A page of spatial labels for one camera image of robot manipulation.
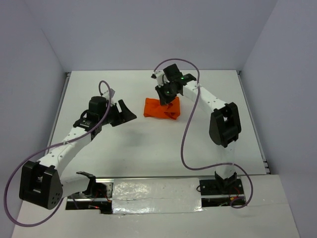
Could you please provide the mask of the orange t-shirt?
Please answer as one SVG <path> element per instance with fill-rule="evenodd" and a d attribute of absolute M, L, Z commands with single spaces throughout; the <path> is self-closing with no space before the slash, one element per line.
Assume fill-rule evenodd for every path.
<path fill-rule="evenodd" d="M 180 100 L 176 97 L 171 103 L 161 105 L 158 99 L 146 98 L 144 117 L 176 120 L 181 114 Z"/>

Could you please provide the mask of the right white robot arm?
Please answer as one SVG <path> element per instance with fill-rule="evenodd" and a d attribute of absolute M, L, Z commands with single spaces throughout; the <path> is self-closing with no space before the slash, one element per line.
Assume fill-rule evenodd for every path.
<path fill-rule="evenodd" d="M 237 105 L 217 98 L 200 84 L 199 77 L 183 74 L 176 64 L 154 70 L 151 77 L 157 81 L 155 90 L 162 106 L 181 95 L 210 116 L 209 136 L 219 153 L 214 166 L 215 188 L 221 194 L 228 193 L 237 180 L 234 153 L 242 130 Z"/>

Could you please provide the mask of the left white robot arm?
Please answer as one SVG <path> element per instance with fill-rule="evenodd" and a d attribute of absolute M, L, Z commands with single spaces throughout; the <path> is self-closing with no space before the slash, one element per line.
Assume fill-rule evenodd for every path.
<path fill-rule="evenodd" d="M 136 119 L 123 100 L 111 104 L 109 99 L 94 96 L 88 109 L 73 124 L 64 141 L 36 162 L 28 161 L 22 167 L 19 197 L 48 210 L 61 199 L 80 192 L 92 197 L 97 192 L 96 177 L 79 171 L 61 179 L 61 175 L 76 155 L 101 132 L 106 124 L 118 126 Z"/>

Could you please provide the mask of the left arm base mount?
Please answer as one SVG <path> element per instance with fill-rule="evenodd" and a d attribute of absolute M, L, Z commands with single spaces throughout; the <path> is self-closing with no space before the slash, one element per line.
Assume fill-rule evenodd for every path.
<path fill-rule="evenodd" d="M 101 214 L 112 214 L 114 180 L 80 171 L 65 178 L 63 186 L 66 210 L 98 210 Z"/>

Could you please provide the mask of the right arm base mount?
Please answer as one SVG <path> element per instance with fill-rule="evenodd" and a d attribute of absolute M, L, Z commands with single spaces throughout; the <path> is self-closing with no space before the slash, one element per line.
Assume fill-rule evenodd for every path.
<path fill-rule="evenodd" d="M 201 196 L 203 207 L 240 207 L 246 204 L 242 181 L 236 172 L 225 180 L 219 176 L 199 177 L 196 191 Z"/>

